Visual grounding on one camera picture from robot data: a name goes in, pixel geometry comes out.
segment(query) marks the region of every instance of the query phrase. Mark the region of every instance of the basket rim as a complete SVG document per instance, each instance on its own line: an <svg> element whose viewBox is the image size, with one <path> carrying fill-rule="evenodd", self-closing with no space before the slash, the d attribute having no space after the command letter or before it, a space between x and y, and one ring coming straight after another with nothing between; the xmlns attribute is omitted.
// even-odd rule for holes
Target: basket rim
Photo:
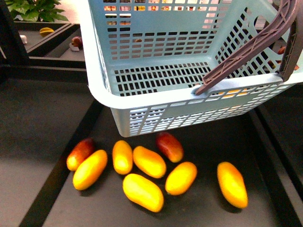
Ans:
<svg viewBox="0 0 303 227"><path fill-rule="evenodd" d="M161 91L156 93L135 95L135 96L117 96L110 93L102 79L102 61L97 45L97 35L94 28L93 15L91 13L88 0L82 3L80 13L81 33L84 43L84 55L87 66L87 76L89 89L92 95L100 103L115 109L137 109L152 105L163 105L181 101L195 100L206 97L216 91L226 89L239 89L252 86L261 86L268 83L282 83L282 79L278 73L269 73L263 75L253 75L249 77L224 79L212 89L208 90L199 96L193 92L200 87L183 88L178 90ZM290 79L282 84L294 84L303 82L303 73L292 74Z"/></svg>

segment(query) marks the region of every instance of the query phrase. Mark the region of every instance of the yellow fruit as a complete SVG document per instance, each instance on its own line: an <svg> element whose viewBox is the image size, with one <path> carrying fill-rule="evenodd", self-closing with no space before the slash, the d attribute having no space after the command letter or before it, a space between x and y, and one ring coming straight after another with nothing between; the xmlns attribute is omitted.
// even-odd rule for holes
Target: yellow fruit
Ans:
<svg viewBox="0 0 303 227"><path fill-rule="evenodd" d="M197 167L191 162L179 164L167 177L165 190L171 195L185 193L197 176Z"/></svg>
<svg viewBox="0 0 303 227"><path fill-rule="evenodd" d="M147 175L161 178L166 172L166 164L163 158L154 151L137 146L133 153L134 163Z"/></svg>
<svg viewBox="0 0 303 227"><path fill-rule="evenodd" d="M43 27L39 30L39 32L45 32L45 31L54 31L54 30L49 27Z"/></svg>
<svg viewBox="0 0 303 227"><path fill-rule="evenodd" d="M85 190L98 180L107 165L107 153L97 150L76 170L72 183L77 190Z"/></svg>
<svg viewBox="0 0 303 227"><path fill-rule="evenodd" d="M243 177L229 162L221 162L217 168L219 186L225 199L237 208L248 206L248 196Z"/></svg>
<svg viewBox="0 0 303 227"><path fill-rule="evenodd" d="M125 175L133 168L133 150L124 140L115 143L113 148L113 165L117 173Z"/></svg>
<svg viewBox="0 0 303 227"><path fill-rule="evenodd" d="M129 174L123 180L123 191L127 198L140 206L159 212L164 204L160 188L138 174Z"/></svg>
<svg viewBox="0 0 303 227"><path fill-rule="evenodd" d="M49 27L44 27L44 28L41 28L39 33L42 37L45 37L47 35L49 35L50 33L54 32L54 30L52 30L51 28Z"/></svg>

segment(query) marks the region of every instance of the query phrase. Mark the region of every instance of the light blue basket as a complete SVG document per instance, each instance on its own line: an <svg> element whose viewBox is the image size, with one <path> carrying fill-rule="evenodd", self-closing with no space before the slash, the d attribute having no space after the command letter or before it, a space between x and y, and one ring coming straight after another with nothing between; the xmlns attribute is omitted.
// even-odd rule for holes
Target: light blue basket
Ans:
<svg viewBox="0 0 303 227"><path fill-rule="evenodd" d="M124 137L241 115L303 82L300 67L282 83L275 73L282 56L267 48L193 94L205 74L257 35L256 23L273 20L265 0L104 1L111 2L81 6L89 88L111 107Z"/></svg>

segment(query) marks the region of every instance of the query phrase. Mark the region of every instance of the basket handle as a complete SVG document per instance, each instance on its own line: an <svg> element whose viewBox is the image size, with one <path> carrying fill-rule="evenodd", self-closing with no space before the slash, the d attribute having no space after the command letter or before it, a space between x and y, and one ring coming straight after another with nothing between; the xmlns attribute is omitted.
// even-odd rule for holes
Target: basket handle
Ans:
<svg viewBox="0 0 303 227"><path fill-rule="evenodd" d="M303 19L302 4L303 0L281 0L279 10L274 20L240 49L205 75L202 78L204 84L195 91L195 94L200 95L212 88L236 69L251 60L252 57L277 41L289 27L291 27L283 61L279 69L283 81L287 81L293 73L303 49L303 32L298 24L299 21Z"/></svg>

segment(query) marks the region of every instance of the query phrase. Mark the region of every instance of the white wall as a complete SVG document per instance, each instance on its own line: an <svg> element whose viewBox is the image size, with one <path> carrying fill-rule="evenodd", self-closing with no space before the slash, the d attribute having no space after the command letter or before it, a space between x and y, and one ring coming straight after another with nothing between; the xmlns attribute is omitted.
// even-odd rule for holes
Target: white wall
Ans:
<svg viewBox="0 0 303 227"><path fill-rule="evenodd" d="M65 12L60 14L66 16L70 23L79 24L80 19L78 14L78 2L79 0L61 0L61 5L57 6L56 8L65 10Z"/></svg>

